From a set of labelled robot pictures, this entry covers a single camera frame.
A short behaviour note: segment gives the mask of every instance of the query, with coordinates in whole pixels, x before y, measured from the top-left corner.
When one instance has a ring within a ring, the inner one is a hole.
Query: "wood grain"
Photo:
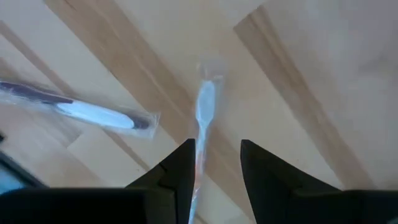
[[[146,110],[162,112],[160,125],[177,144],[186,139],[193,101],[113,1],[46,4]],[[212,139],[206,173],[251,217],[239,154],[219,131]]]
[[[36,55],[15,33],[8,28],[8,26],[0,21],[0,34],[5,37],[32,65],[40,70],[62,93],[76,97],[76,93],[73,89],[65,83],[45,62],[43,62],[39,56]],[[17,75],[16,72],[9,72],[14,77]],[[105,133],[125,152],[131,159],[136,161],[142,168],[148,171],[149,166],[115,133],[111,131],[105,131]]]
[[[11,78],[19,76],[1,58],[0,70]],[[1,149],[45,184],[105,186],[103,180],[66,150],[81,133],[68,118],[7,104],[0,105],[0,112],[1,130],[7,137]]]
[[[374,186],[284,50],[264,6],[245,17],[234,30],[346,188]]]

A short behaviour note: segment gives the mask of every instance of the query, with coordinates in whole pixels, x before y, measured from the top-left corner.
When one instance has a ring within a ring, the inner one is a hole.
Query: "hardwood floor plank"
[[[46,4],[146,110],[162,112],[160,125],[177,144],[186,139],[193,101],[113,1]],[[218,130],[213,136],[217,140],[209,143],[206,173],[246,214],[251,214],[239,154]]]
[[[234,29],[346,188],[374,187],[284,50],[264,6]]]

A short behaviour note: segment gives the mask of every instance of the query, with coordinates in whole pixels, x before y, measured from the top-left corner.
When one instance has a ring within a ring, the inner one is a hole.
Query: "light wood surface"
[[[269,1],[234,29],[346,188],[397,190],[391,1]]]
[[[241,176],[242,139],[335,187],[393,189],[391,12],[377,19],[387,25],[371,23],[370,32],[363,21],[372,3],[270,0],[256,9],[262,3],[0,0],[1,77],[103,106],[161,112],[149,141],[0,104],[7,136],[0,148],[50,186],[124,187],[195,135],[196,67],[217,55],[229,73],[197,223],[254,222]],[[383,0],[375,13],[393,6]],[[382,39],[374,44],[378,30]]]
[[[260,6],[250,13],[235,27],[235,31],[345,186],[354,189],[373,187],[367,172],[341,138],[285,51],[265,7]]]

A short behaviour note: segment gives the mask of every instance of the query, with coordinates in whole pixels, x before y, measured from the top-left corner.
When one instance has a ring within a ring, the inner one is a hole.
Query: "plastic wrapper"
[[[14,80],[0,80],[0,103],[18,105],[28,110],[57,113],[110,131],[153,138],[159,123],[158,113],[146,113],[130,108],[116,110],[58,94],[47,88]]]
[[[220,58],[202,60],[198,66],[198,72],[203,78],[199,89],[195,117],[198,123],[198,136],[196,140],[196,168],[195,185],[193,189],[192,205],[189,224],[193,223],[195,210],[198,203],[199,191],[205,171],[206,142],[211,130],[211,124],[216,118],[218,105],[220,105],[223,80],[227,68]]]

